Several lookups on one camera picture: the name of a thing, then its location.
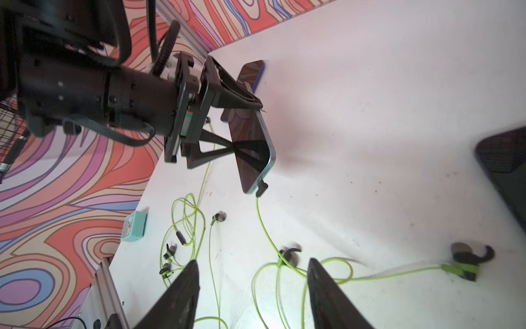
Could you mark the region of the grey-edged smartphone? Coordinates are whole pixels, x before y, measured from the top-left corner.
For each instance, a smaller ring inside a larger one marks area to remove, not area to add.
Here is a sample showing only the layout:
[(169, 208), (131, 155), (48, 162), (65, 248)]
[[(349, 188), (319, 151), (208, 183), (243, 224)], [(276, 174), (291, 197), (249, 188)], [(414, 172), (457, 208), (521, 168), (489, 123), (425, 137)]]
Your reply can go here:
[(276, 160), (276, 150), (262, 112), (226, 108), (221, 120), (229, 125), (243, 193), (261, 197), (268, 189), (264, 178)]

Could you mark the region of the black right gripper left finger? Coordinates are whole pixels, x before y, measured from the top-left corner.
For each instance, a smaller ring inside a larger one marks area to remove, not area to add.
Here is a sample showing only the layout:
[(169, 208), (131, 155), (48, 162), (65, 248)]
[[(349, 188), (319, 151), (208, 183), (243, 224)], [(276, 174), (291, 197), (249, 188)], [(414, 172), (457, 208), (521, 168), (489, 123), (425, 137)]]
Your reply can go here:
[(193, 328), (199, 292), (199, 266), (192, 260), (135, 328)]

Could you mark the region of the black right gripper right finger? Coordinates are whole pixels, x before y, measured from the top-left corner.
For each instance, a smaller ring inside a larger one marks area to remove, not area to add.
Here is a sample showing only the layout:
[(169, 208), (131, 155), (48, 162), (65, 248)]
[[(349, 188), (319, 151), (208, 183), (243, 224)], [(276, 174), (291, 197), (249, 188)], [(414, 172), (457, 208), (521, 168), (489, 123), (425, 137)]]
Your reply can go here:
[(373, 328), (316, 259), (307, 281), (315, 328)]

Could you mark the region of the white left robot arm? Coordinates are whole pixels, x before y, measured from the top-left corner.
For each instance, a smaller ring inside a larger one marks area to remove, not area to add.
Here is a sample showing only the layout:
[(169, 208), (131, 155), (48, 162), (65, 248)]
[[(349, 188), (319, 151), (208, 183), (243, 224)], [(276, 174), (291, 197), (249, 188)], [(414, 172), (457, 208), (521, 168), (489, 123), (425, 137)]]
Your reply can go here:
[(261, 101), (208, 57), (200, 76), (181, 53), (173, 80), (162, 78), (180, 24), (157, 42), (154, 2), (147, 2), (153, 52), (149, 73), (127, 68), (132, 39), (122, 1), (2, 1), (1, 97), (16, 96), (35, 137), (56, 127), (68, 135), (92, 130), (132, 148), (164, 138), (165, 160), (189, 168), (235, 154), (261, 169), (270, 158), (263, 141), (228, 141), (204, 124), (211, 108), (256, 113)]

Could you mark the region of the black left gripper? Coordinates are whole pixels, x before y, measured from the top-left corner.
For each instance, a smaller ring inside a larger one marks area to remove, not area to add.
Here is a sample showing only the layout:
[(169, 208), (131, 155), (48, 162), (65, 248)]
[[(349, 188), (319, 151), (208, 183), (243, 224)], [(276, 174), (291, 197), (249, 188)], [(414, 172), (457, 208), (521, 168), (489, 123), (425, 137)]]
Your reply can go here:
[(234, 144), (215, 133), (204, 130), (209, 106), (260, 110), (261, 101), (238, 83), (212, 56), (205, 62), (205, 109), (199, 96), (200, 82), (190, 70), (194, 67), (192, 56), (178, 54), (175, 68), (177, 91), (175, 119), (172, 133), (164, 139), (164, 161), (176, 163), (177, 153), (187, 159), (187, 168), (194, 169), (234, 153)]

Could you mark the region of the black smartphone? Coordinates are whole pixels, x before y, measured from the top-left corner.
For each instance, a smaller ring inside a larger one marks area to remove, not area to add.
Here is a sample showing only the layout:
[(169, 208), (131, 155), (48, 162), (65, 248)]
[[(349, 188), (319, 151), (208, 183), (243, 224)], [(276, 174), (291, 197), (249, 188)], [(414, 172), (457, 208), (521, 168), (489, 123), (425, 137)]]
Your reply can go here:
[(497, 193), (525, 229), (525, 128), (482, 139), (475, 157)]

